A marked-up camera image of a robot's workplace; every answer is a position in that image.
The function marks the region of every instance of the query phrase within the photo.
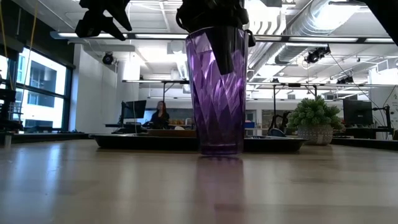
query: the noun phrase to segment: woman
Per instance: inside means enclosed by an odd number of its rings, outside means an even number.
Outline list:
[[[166,104],[163,101],[157,103],[157,110],[152,115],[150,121],[153,123],[153,129],[168,129],[170,116],[166,112]]]

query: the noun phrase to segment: purple glass cup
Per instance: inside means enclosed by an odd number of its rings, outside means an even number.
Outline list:
[[[243,151],[248,35],[234,27],[210,27],[186,39],[188,70],[200,151]]]

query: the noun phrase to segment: table surface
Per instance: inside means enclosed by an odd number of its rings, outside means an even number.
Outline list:
[[[398,154],[98,150],[94,140],[0,149],[0,223],[396,223]]]

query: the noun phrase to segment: computer monitor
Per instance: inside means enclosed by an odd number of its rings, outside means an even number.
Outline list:
[[[372,103],[360,100],[344,100],[344,121],[346,124],[373,124]]]
[[[138,119],[144,118],[146,100],[124,102],[124,119]]]

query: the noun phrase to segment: potted plant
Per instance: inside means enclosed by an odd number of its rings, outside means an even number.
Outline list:
[[[331,143],[333,129],[341,129],[340,112],[336,106],[327,106],[322,97],[315,100],[303,99],[289,114],[288,128],[297,128],[300,138],[308,139],[306,144],[326,146]]]

